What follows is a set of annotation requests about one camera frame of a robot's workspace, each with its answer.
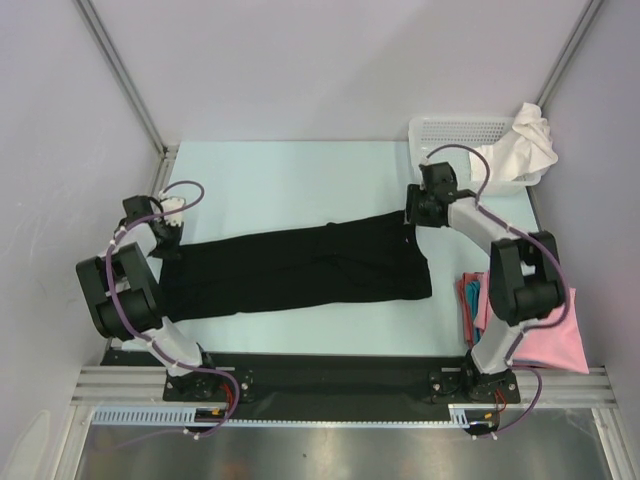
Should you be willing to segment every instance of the black pants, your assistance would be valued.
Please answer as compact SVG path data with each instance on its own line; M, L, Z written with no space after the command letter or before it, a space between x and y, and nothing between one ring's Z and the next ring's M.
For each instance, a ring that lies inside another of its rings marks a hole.
M334 302L431 296L427 260L404 212L181 246L160 286L179 321Z

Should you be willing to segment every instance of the white cloth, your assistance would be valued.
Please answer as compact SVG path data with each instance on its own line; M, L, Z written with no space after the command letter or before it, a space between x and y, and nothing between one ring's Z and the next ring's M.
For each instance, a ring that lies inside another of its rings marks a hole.
M532 103L522 105L511 130L493 145L477 148L489 162L491 180L514 180L525 173L545 170L558 161L552 149L551 128L542 118L540 107ZM484 165L472 153L471 180L483 181Z

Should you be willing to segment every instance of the white laundry basket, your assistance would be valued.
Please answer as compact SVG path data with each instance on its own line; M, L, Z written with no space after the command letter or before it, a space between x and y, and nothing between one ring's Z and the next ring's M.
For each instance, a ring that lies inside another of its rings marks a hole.
M426 163L429 152L446 143L479 147L497 142L509 131L513 117L416 117L409 122L409 152L418 178L420 163ZM471 181L469 154L462 149L446 149L429 159L430 163L449 162L458 177L458 188L477 192L482 182ZM516 180L490 181L483 195L513 195L540 181L543 172L518 177Z

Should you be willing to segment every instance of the white table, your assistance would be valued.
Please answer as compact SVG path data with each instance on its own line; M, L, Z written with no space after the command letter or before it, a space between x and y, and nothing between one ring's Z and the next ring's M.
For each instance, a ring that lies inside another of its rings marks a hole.
M405 142L183 142L171 182L206 188L185 213L183 244L311 227L405 206L416 183ZM193 187L172 193L195 198ZM486 197L505 219L537 230L526 191ZM418 228L433 296L418 301L331 304L298 310L189 320L180 330L208 351L455 356L465 353L455 282L488 269L488 257L450 229Z

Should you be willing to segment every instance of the shiny floor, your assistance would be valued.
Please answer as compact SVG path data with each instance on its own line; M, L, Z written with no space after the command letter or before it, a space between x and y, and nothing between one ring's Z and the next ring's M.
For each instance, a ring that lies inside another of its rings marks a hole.
M429 429L223 428L194 442L92 427L76 480L611 478L589 410L540 411L497 441Z

